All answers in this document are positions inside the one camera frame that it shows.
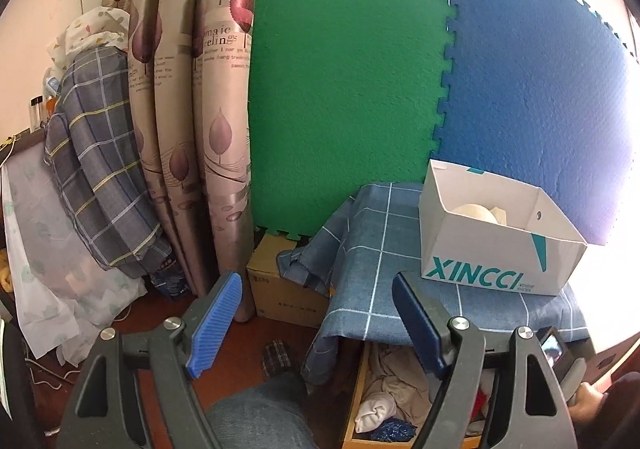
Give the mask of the person's right hand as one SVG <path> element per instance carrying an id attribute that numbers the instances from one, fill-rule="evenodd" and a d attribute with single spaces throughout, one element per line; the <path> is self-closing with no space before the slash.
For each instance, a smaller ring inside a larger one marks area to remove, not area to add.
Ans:
<path id="1" fill-rule="evenodd" d="M 597 416 L 605 395 L 587 382 L 582 382 L 568 407 L 570 418 L 575 427 L 585 427 Z"/>

